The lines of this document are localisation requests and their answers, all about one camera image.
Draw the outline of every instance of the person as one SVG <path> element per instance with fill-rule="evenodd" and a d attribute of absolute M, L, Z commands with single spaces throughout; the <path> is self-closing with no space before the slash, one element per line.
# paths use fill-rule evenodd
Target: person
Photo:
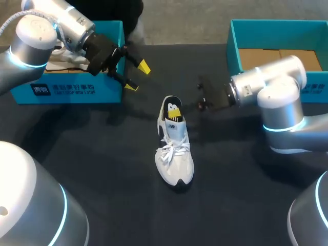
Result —
<path fill-rule="evenodd" d="M 142 0 L 66 0 L 92 21 L 122 21 L 126 40 L 143 44 L 144 28 L 140 16 L 144 9 Z"/>

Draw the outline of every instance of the black table surface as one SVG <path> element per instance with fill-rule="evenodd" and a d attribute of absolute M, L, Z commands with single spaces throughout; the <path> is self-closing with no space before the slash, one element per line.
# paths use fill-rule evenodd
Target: black table surface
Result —
<path fill-rule="evenodd" d="M 198 76 L 229 79 L 225 45 L 145 46 L 152 72 L 121 105 L 19 106 L 0 98 L 1 140 L 37 159 L 82 205 L 90 246 L 291 246 L 293 200 L 326 169 L 325 153 L 278 155 L 265 142 L 256 107 L 199 113 Z M 154 161 L 162 100 L 185 105 L 195 176 L 182 194 L 161 180 Z M 304 105 L 307 115 L 326 105 Z"/>

